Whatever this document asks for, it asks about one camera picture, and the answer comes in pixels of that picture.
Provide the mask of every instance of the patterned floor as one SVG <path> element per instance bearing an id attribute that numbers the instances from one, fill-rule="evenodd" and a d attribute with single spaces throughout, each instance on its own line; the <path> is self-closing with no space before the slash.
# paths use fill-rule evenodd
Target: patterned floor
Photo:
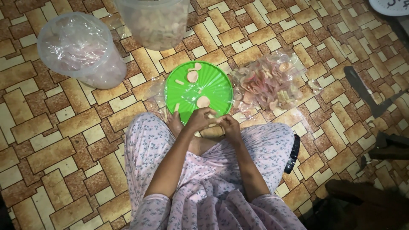
<path id="1" fill-rule="evenodd" d="M 146 100 L 151 77 L 205 60 L 225 71 L 276 49 L 293 49 L 308 68 L 303 98 L 289 111 L 254 111 L 242 127 L 284 122 L 301 136 L 294 171 L 276 193 L 301 218 L 324 198 L 328 179 L 370 181 L 406 193 L 408 161 L 373 162 L 356 175 L 378 131 L 409 136 L 409 94 L 374 119 L 351 88 L 352 65 L 378 101 L 409 87 L 409 53 L 390 27 L 359 0 L 191 0 L 189 30 L 177 47 L 146 50 L 126 27 L 112 31 L 128 75 L 95 90 L 50 71 L 36 36 L 53 17 L 83 11 L 107 24 L 119 15 L 111 0 L 0 1 L 0 186 L 16 229 L 110 230 L 130 219 L 124 174 L 124 130 Z M 314 97 L 305 82 L 317 79 Z M 201 132 L 219 136 L 220 128 Z"/>

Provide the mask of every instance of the person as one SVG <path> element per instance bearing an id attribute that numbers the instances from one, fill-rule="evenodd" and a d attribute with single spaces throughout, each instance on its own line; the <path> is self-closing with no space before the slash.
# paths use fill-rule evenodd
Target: person
<path id="1" fill-rule="evenodd" d="M 137 115 L 126 131 L 125 164 L 131 230 L 305 229 L 274 194 L 294 143 L 281 123 L 240 131 L 231 116 L 193 112 L 186 126 L 178 112 L 167 125 L 152 113 Z M 225 139 L 196 137 L 219 124 Z"/>

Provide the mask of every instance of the plastic container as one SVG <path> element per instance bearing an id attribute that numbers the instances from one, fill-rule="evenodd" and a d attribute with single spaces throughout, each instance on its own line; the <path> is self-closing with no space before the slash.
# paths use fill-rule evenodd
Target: plastic container
<path id="1" fill-rule="evenodd" d="M 189 0 L 114 0 L 133 38 L 150 50 L 177 46 L 186 31 Z"/>
<path id="2" fill-rule="evenodd" d="M 126 76 L 108 27 L 94 16 L 72 12 L 47 22 L 37 39 L 38 54 L 51 70 L 98 89 L 119 85 Z"/>

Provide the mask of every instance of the green plastic tray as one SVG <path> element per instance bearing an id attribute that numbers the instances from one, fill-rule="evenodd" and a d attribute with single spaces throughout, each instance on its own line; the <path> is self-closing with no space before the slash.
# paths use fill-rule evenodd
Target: green plastic tray
<path id="1" fill-rule="evenodd" d="M 193 68 L 198 62 L 202 68 L 198 70 L 198 80 L 195 83 L 187 81 L 187 69 Z M 184 82 L 180 85 L 175 80 Z M 179 113 L 182 123 L 186 124 L 195 109 L 196 100 L 206 96 L 210 100 L 210 108 L 218 112 L 217 116 L 227 114 L 231 109 L 233 87 L 227 75 L 219 67 L 206 61 L 189 61 L 176 67 L 165 84 L 165 102 L 173 114 L 179 103 Z"/>

